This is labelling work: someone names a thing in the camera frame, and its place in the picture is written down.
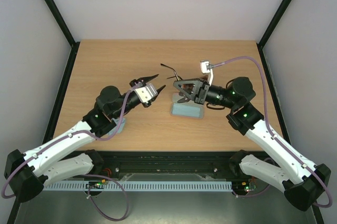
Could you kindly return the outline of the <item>black round sunglasses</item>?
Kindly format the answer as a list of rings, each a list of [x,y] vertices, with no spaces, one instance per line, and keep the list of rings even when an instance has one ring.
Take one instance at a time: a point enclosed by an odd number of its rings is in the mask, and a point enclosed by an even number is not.
[[[165,68],[170,69],[170,70],[173,71],[174,76],[168,77],[167,79],[170,79],[170,78],[176,78],[178,81],[180,81],[180,80],[183,79],[182,77],[180,77],[180,76],[177,74],[177,72],[176,72],[176,70],[175,70],[174,68],[172,68],[172,67],[170,67],[170,66],[167,66],[167,65],[165,65],[165,64],[163,64],[163,63],[161,63],[160,66],[165,67]],[[183,99],[184,101],[187,101],[187,97],[186,97],[182,92],[179,92],[179,96],[181,96],[182,99]]]

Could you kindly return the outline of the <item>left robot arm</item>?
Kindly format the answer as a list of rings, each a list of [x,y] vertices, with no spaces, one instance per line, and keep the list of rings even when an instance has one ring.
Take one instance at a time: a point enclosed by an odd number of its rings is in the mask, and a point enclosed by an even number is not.
[[[74,176],[99,172],[102,159],[89,150],[79,156],[66,156],[94,141],[108,141],[118,134],[124,116],[142,105],[148,108],[164,89],[156,89],[151,80],[157,75],[130,81],[130,89],[121,94],[115,86],[106,86],[93,108],[69,130],[31,150],[16,149],[7,155],[1,197],[19,202],[35,198],[45,187]]]

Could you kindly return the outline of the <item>pink glasses case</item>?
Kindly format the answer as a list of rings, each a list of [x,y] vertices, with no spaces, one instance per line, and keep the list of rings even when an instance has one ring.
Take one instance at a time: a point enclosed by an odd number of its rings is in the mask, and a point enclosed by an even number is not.
[[[204,106],[195,104],[192,101],[178,103],[181,98],[182,96],[178,93],[172,95],[171,115],[197,119],[204,117]]]

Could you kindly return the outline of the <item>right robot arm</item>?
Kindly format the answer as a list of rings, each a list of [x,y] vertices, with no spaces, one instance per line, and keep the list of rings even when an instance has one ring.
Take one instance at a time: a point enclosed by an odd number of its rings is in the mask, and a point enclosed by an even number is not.
[[[315,164],[285,141],[252,104],[256,93],[247,77],[237,77],[226,87],[208,81],[187,79],[174,81],[174,87],[196,104],[218,105],[230,109],[226,116],[234,130],[259,145],[275,162],[261,161],[246,151],[231,157],[230,173],[256,177],[280,190],[295,208],[307,211],[315,204],[329,183],[331,170]]]

